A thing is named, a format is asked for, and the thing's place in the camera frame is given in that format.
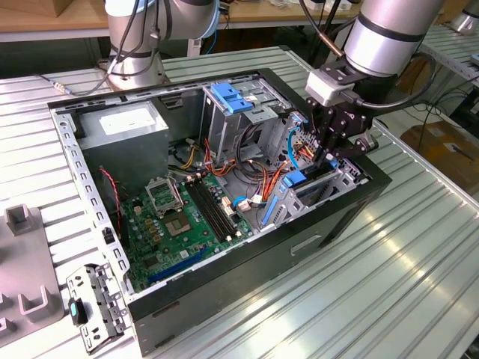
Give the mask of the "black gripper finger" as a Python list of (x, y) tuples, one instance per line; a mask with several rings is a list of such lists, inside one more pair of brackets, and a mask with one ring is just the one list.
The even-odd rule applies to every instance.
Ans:
[(317, 142), (314, 163), (322, 164), (327, 156), (332, 156), (335, 144), (335, 131), (331, 129), (335, 119), (335, 108), (322, 106), (312, 96), (306, 99), (306, 103), (311, 111), (310, 120)]
[(341, 139), (333, 147), (332, 155), (336, 159), (351, 159), (363, 156), (379, 146), (378, 141), (371, 134), (361, 134), (355, 140)]

